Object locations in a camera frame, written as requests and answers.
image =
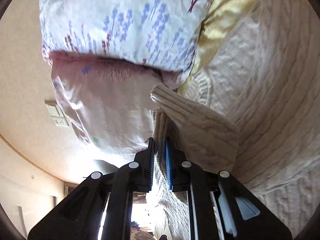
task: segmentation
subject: wall outlet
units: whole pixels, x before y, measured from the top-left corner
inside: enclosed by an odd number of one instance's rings
[[[69,127],[69,124],[65,117],[52,116],[52,119],[55,121],[56,126]]]

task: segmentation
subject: yellow blanket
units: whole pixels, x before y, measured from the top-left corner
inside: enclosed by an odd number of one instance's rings
[[[207,17],[202,22],[193,68],[186,81],[179,87],[179,94],[185,95],[192,75],[210,62],[224,38],[233,29],[238,20],[250,11],[256,1],[213,0]]]

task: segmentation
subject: cable knit texture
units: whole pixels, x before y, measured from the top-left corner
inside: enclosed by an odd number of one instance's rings
[[[147,194],[148,210],[156,221],[156,236],[170,231],[168,239],[189,238],[189,217],[185,192],[172,193],[166,181],[165,138],[204,170],[231,171],[238,152],[237,127],[208,107],[179,96],[163,84],[151,91],[161,110],[153,110],[156,163],[152,190]]]
[[[187,92],[237,125],[233,175],[293,236],[320,200],[310,178],[320,165],[319,48],[320,20],[309,4],[259,0]]]

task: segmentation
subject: wall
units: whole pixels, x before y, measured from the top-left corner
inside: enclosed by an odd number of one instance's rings
[[[24,160],[2,140],[0,189],[0,203],[23,236],[55,206],[56,198],[60,202],[64,197],[63,181]]]
[[[81,183],[96,171],[92,159],[106,157],[51,119],[44,101],[55,99],[54,89],[41,42],[39,0],[12,0],[0,20],[0,133],[45,171]]]

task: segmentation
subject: black metal arm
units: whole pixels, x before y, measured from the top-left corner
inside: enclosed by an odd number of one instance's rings
[[[29,240],[97,240],[107,198],[102,240],[129,240],[133,192],[152,187],[154,146],[138,152],[117,172],[92,173],[29,233]],[[168,186],[186,191],[191,240],[218,240],[213,207],[224,239],[291,240],[289,229],[228,171],[203,171],[166,141]]]

